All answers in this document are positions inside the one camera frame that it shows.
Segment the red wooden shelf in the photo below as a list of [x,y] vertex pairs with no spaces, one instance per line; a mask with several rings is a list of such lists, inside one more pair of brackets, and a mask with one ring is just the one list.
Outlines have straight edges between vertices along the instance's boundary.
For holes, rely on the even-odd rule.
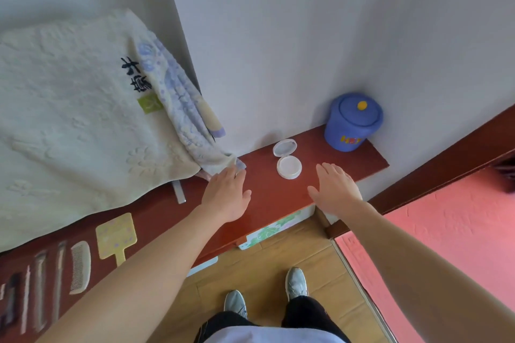
[[[247,212],[242,218],[223,225],[206,244],[195,264],[219,255],[233,247],[238,239],[312,204],[307,193],[307,186],[318,186],[315,169],[317,163],[335,163],[356,181],[388,167],[386,160],[368,140],[356,151],[340,152],[325,142],[323,129],[324,126],[316,127],[292,137],[298,144],[293,155],[302,162],[302,173],[297,179],[286,180],[277,173],[278,158],[272,153],[273,145],[265,146],[241,157],[241,160],[247,165],[244,190],[252,190],[252,200]],[[89,284],[89,288],[91,288],[116,268],[114,256],[104,260],[99,259],[95,228],[121,214],[132,213],[138,242],[125,250],[126,257],[129,258],[154,238],[181,221],[200,204],[207,182],[192,177],[182,180],[181,184],[186,196],[186,203],[177,204],[172,186],[164,184],[125,207],[87,216],[66,228],[7,252],[0,257],[0,284],[6,282],[12,273],[24,272],[27,265],[33,263],[34,256],[39,251],[48,250],[45,308],[47,318],[49,318],[52,311],[51,296],[54,286],[57,246],[59,242],[66,240],[68,250],[65,256],[62,281],[62,314],[82,296],[81,294],[68,295],[72,279],[72,258],[69,247],[80,240],[86,240],[89,243],[92,253],[92,272]],[[32,321],[31,312],[29,312],[29,321]],[[15,340],[9,341],[29,342],[35,340],[35,334],[30,328],[28,328],[27,334],[23,335],[22,340],[19,336],[19,327],[9,330],[8,336],[12,338],[17,336]]]

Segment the white shirt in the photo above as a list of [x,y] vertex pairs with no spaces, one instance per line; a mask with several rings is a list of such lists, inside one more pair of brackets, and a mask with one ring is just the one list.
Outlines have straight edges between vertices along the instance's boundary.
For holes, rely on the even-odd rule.
[[330,332],[312,328],[227,327],[215,332],[205,343],[342,343]]

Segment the floral patterned drawer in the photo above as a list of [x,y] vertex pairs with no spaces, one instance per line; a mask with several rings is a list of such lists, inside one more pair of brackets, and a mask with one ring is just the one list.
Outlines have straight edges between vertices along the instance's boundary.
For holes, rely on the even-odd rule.
[[256,245],[257,243],[269,238],[276,233],[282,232],[285,229],[291,228],[296,223],[300,221],[304,221],[306,218],[310,217],[315,213],[315,205],[310,205],[307,208],[301,209],[298,212],[292,213],[289,216],[281,218],[279,221],[275,223],[271,223],[260,230],[255,231],[247,235],[247,242],[241,244],[239,246],[240,249],[247,249]]

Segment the pink mat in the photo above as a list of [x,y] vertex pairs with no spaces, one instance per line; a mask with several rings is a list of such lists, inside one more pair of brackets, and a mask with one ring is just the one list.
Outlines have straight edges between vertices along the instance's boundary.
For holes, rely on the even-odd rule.
[[[515,195],[493,169],[481,170],[386,217],[515,311]],[[423,343],[397,307],[353,233],[336,239],[400,343]]]

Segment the wooden floor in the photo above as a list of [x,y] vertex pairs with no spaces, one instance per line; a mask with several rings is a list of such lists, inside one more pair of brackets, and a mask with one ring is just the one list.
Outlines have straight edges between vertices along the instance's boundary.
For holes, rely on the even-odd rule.
[[292,266],[302,268],[310,295],[352,343],[388,343],[315,217],[245,251],[230,250],[188,277],[149,343],[193,343],[199,327],[222,310],[233,289],[245,297],[249,320],[279,326],[287,303],[284,279]]

